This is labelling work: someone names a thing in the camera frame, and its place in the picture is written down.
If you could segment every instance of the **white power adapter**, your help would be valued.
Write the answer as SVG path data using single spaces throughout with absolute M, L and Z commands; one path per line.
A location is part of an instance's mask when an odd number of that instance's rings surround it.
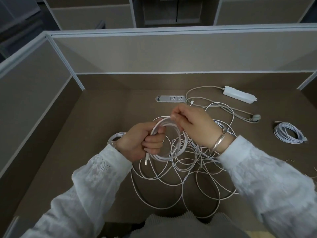
M 223 90 L 224 90 L 224 95 L 238 99 L 246 103 L 253 103 L 254 101 L 257 100 L 257 98 L 254 95 L 242 92 L 240 90 L 237 90 L 229 86 L 224 86 Z

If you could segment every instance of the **white sleeve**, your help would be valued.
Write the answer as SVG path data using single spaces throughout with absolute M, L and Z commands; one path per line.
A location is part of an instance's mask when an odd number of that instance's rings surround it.
M 317 237 L 317 194 L 311 178 L 242 136 L 219 160 L 259 221 L 276 237 Z
M 73 187 L 54 198 L 50 210 L 22 238 L 97 237 L 104 225 L 103 216 L 131 167 L 130 161 L 107 145 L 74 171 Z

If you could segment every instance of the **hand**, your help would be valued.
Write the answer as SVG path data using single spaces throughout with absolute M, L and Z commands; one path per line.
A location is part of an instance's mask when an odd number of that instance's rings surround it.
M 181 131 L 185 130 L 190 138 L 203 147 L 213 148 L 222 135 L 222 128 L 202 108 L 182 103 L 173 109 L 171 120 L 176 122 Z M 216 151 L 223 153 L 234 140 L 234 136 L 226 133 Z
M 166 128 L 160 127 L 156 135 L 149 135 L 158 121 L 134 125 L 116 141 L 117 150 L 131 162 L 143 159 L 146 152 L 158 154 L 163 147 Z

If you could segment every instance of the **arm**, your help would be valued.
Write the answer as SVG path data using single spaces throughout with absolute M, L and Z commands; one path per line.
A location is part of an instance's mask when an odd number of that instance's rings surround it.
M 88 164 L 74 171 L 73 187 L 51 201 L 51 208 L 22 238 L 93 238 L 100 233 L 103 216 L 111 208 L 121 182 L 132 162 L 145 157 L 145 150 L 157 154 L 163 146 L 165 128 L 149 136 L 155 122 L 133 126 L 116 142 L 107 145 Z
M 313 180 L 242 136 L 219 156 L 256 217 L 277 237 L 317 237 Z
M 212 148 L 222 129 L 201 108 L 185 104 L 171 114 L 181 130 L 198 144 Z M 309 177 L 284 161 L 226 134 L 216 149 L 239 193 L 257 218 L 277 237 L 317 237 L 317 195 Z

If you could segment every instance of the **left hand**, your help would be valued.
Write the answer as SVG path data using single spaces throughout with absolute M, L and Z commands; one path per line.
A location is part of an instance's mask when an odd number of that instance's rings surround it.
M 156 135 L 149 135 L 158 121 L 134 125 L 116 141 L 117 150 L 131 162 L 143 159 L 146 153 L 158 154 L 163 147 L 166 128 L 160 127 Z

